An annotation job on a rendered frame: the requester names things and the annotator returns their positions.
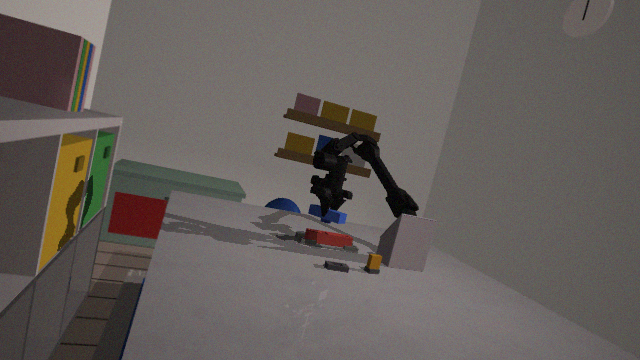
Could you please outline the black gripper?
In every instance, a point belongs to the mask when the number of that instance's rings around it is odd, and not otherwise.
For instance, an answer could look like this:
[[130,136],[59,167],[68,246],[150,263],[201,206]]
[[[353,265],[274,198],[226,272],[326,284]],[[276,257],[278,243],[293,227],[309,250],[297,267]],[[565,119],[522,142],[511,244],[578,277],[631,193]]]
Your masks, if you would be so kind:
[[329,171],[326,177],[328,179],[325,187],[313,185],[310,190],[320,200],[322,217],[325,217],[329,208],[337,211],[346,201],[343,198],[352,200],[353,196],[352,192],[342,189],[343,182],[347,180],[345,175]]

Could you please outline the blue bar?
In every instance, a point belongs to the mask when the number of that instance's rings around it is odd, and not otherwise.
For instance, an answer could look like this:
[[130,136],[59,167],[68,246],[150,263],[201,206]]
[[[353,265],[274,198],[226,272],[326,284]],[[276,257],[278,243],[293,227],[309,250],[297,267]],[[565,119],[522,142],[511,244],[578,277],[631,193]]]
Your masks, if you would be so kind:
[[332,210],[332,209],[329,209],[325,217],[322,217],[321,206],[314,205],[314,204],[310,204],[308,214],[320,217],[321,218],[320,221],[327,224],[330,224],[331,222],[334,222],[337,224],[345,224],[346,217],[347,217],[347,214],[336,211],[336,210]]

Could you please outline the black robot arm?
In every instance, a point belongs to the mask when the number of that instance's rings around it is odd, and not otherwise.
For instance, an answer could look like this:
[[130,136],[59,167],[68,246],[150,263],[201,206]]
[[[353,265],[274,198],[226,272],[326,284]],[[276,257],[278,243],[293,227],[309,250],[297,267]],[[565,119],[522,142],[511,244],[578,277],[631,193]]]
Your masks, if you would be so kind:
[[[356,148],[353,145],[357,141],[364,142]],[[345,175],[348,162],[352,163],[353,161],[349,155],[340,156],[339,154],[348,147],[351,147],[355,154],[370,163],[387,192],[386,201],[394,216],[398,218],[402,213],[417,216],[416,211],[419,210],[419,206],[405,190],[397,186],[380,158],[380,149],[376,140],[368,135],[353,132],[342,139],[333,138],[321,150],[317,149],[314,152],[313,166],[316,169]],[[327,179],[326,175],[325,178],[313,175],[311,184],[325,187]]]

